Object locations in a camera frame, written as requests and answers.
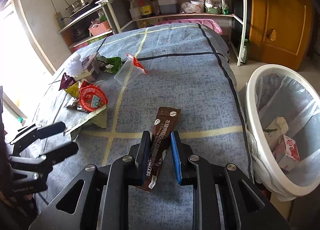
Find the red round jelly cup lid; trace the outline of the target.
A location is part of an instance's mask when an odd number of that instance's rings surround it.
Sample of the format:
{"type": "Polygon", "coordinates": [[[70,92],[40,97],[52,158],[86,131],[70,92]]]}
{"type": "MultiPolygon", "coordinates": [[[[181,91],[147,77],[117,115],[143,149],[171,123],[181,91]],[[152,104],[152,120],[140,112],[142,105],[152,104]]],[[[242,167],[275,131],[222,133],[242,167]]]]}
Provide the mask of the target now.
{"type": "Polygon", "coordinates": [[[108,104],[105,93],[95,85],[80,88],[79,102],[83,109],[93,112],[108,104]]]}

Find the pink plastic basket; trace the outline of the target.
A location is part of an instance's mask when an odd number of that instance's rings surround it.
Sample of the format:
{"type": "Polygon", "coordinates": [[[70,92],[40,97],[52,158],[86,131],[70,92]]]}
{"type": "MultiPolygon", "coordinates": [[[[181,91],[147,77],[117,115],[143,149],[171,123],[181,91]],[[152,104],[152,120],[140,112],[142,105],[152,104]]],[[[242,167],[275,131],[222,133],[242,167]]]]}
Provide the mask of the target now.
{"type": "Polygon", "coordinates": [[[107,31],[110,31],[110,29],[111,28],[110,28],[108,21],[104,21],[102,23],[92,24],[89,27],[89,32],[91,33],[91,35],[97,36],[97,35],[100,35],[102,33],[107,32],[107,31]]]}

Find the dark maroon snack wrapper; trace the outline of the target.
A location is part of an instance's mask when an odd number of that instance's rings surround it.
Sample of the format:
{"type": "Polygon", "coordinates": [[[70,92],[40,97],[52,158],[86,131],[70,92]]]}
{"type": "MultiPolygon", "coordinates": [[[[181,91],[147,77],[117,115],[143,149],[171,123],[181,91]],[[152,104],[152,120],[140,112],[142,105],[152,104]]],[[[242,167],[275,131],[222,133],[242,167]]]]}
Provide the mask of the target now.
{"type": "Polygon", "coordinates": [[[66,90],[75,83],[76,80],[72,76],[69,76],[67,75],[67,73],[64,73],[61,78],[59,90],[66,90]]]}

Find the green plastic bottle on floor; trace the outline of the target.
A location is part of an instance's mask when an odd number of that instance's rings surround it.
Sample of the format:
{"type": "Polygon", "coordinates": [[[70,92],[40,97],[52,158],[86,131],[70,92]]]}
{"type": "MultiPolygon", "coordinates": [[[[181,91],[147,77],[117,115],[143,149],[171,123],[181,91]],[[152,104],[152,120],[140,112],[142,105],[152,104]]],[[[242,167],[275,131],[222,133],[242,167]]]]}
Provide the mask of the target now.
{"type": "Polygon", "coordinates": [[[247,64],[249,48],[250,48],[250,42],[249,42],[248,39],[245,39],[244,48],[243,48],[243,54],[242,54],[242,58],[241,58],[241,63],[242,64],[247,64]]]}

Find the brown wooden door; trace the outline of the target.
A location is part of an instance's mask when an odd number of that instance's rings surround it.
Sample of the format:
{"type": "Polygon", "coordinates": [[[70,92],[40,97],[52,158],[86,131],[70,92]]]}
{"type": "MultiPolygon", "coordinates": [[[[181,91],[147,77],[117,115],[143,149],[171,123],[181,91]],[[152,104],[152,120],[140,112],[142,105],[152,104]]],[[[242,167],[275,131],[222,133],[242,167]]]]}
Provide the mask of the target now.
{"type": "Polygon", "coordinates": [[[311,0],[252,0],[249,59],[297,71],[309,47],[311,0]]]}

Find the white metal shelf rack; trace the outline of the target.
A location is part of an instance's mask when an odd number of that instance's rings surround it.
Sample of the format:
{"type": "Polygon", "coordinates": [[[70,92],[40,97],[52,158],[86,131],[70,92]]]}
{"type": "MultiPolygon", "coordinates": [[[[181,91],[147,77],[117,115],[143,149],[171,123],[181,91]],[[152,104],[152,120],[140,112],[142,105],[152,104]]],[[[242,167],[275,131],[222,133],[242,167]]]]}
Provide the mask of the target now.
{"type": "Polygon", "coordinates": [[[247,16],[247,0],[94,0],[79,10],[77,17],[60,30],[70,51],[86,46],[96,38],[91,23],[103,12],[109,24],[97,36],[119,34],[151,25],[178,23],[183,20],[208,25],[213,21],[214,31],[230,45],[232,29],[239,24],[240,41],[245,39],[248,27],[243,18],[247,16]]]}

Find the oil bottle yellow label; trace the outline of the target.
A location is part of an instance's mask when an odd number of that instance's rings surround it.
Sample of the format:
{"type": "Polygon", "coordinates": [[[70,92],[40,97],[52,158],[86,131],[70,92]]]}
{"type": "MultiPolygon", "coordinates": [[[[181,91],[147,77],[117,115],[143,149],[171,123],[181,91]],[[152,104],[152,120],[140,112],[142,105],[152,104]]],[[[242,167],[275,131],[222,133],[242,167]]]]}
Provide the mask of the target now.
{"type": "Polygon", "coordinates": [[[148,18],[152,16],[153,11],[149,0],[139,0],[138,3],[142,18],[148,18]]]}

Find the brown coffee stick sachet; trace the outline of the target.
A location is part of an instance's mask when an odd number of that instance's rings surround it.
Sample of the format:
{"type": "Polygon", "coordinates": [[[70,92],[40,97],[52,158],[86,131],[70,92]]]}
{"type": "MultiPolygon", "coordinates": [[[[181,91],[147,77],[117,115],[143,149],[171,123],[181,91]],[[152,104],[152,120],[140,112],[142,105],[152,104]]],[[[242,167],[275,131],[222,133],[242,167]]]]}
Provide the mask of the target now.
{"type": "Polygon", "coordinates": [[[144,183],[141,186],[137,186],[137,188],[146,192],[151,192],[156,185],[167,149],[171,142],[170,134],[173,132],[180,114],[181,109],[165,106],[161,106],[158,109],[157,116],[153,124],[146,178],[144,183]]]}

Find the white plastic tub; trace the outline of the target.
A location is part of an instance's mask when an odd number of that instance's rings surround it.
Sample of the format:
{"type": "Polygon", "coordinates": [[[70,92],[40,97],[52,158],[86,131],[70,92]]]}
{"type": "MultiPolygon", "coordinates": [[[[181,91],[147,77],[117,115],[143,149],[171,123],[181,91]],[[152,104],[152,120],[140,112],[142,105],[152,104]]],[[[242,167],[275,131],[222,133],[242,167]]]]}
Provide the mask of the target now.
{"type": "Polygon", "coordinates": [[[195,13],[204,12],[204,0],[191,0],[190,3],[193,5],[195,13]]]}

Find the white power strip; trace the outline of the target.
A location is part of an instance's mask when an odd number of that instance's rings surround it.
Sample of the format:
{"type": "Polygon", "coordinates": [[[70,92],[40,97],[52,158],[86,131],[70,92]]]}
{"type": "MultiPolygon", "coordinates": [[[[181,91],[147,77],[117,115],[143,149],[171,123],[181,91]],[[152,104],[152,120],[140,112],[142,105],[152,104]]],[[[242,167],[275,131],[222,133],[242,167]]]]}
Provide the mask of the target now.
{"type": "Polygon", "coordinates": [[[55,18],[55,21],[56,21],[56,24],[57,24],[59,30],[63,29],[65,27],[65,21],[63,19],[61,12],[55,13],[54,18],[55,18]]]}

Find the crumpled white paper trash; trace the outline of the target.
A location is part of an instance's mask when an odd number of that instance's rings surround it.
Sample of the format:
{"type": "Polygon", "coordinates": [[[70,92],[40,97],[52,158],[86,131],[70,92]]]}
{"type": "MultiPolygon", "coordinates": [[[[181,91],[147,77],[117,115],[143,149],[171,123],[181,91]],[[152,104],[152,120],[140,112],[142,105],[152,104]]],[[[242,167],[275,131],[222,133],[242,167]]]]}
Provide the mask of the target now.
{"type": "Polygon", "coordinates": [[[263,130],[268,146],[273,150],[282,135],[289,130],[289,126],[284,117],[276,117],[267,128],[263,130]]]}

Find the green crumpled wrapper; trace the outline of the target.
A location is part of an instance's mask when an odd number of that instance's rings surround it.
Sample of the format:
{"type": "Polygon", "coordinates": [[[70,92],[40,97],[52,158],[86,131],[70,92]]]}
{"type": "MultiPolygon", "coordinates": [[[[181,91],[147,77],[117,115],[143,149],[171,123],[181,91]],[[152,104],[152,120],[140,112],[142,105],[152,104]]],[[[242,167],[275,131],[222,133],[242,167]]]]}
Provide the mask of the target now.
{"type": "Polygon", "coordinates": [[[120,57],[106,58],[104,56],[98,56],[95,58],[99,63],[100,71],[115,75],[122,66],[122,60],[120,57]]]}

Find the clear bag red seal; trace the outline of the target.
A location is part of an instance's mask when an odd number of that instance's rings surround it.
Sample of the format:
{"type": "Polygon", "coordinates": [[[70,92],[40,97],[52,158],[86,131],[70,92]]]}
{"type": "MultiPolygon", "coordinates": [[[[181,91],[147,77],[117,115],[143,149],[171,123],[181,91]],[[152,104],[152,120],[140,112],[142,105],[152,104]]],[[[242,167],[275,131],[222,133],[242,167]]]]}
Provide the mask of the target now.
{"type": "Polygon", "coordinates": [[[131,80],[136,79],[139,75],[148,74],[144,66],[140,64],[135,56],[129,53],[127,53],[126,56],[127,60],[114,75],[114,79],[122,86],[129,84],[131,80]]]}

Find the red white tissue pack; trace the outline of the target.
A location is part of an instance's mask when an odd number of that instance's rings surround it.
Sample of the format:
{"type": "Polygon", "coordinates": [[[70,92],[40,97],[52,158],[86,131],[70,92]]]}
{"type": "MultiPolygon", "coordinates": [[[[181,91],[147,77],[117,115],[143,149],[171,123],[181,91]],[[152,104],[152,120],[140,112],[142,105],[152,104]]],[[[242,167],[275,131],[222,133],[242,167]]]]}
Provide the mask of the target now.
{"type": "Polygon", "coordinates": [[[272,153],[278,166],[286,173],[290,172],[300,162],[295,140],[286,135],[281,135],[272,153]]]}

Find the white jug dark liquid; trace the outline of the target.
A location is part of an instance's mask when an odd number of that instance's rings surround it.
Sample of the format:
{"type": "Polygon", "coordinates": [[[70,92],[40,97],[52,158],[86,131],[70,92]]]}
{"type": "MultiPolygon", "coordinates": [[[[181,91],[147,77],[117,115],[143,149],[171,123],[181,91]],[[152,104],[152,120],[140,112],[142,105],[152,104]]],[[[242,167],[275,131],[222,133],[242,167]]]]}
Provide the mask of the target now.
{"type": "Polygon", "coordinates": [[[158,5],[161,14],[176,14],[177,9],[177,0],[158,0],[158,5]]]}

